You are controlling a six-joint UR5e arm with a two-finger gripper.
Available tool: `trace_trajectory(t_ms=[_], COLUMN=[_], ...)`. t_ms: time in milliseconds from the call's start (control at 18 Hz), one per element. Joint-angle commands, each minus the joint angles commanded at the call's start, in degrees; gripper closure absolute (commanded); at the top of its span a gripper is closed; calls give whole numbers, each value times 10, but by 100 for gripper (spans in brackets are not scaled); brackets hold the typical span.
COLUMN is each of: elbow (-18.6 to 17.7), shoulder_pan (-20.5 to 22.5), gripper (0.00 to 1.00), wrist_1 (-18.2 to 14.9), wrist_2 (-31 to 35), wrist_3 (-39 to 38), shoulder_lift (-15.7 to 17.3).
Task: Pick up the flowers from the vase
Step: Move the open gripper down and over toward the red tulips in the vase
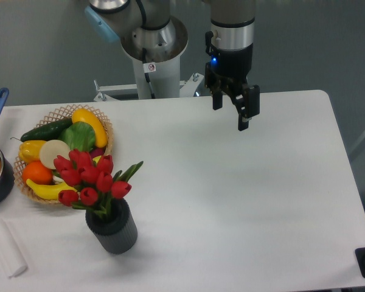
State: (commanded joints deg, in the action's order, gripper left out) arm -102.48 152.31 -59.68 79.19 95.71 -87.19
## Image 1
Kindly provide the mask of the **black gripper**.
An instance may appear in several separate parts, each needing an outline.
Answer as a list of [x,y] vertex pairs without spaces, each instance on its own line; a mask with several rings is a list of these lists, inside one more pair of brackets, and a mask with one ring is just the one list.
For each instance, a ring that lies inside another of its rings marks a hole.
[[210,62],[206,63],[205,86],[212,94],[213,110],[223,107],[223,92],[231,99],[238,112],[238,130],[249,127],[249,121],[260,113],[260,88],[249,86],[247,75],[252,66],[252,48],[221,49],[212,43],[215,33],[205,33],[206,53]]

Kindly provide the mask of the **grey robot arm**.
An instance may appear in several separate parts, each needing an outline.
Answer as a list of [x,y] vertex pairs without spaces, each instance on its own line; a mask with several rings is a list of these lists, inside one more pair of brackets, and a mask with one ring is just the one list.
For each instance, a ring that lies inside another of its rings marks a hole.
[[[255,1],[210,1],[210,29],[204,35],[204,85],[213,109],[228,96],[245,130],[260,112],[260,88],[248,84],[254,42]],[[188,45],[185,25],[169,1],[90,1],[85,15],[107,42],[119,41],[133,62],[140,99],[180,97],[180,58]]]

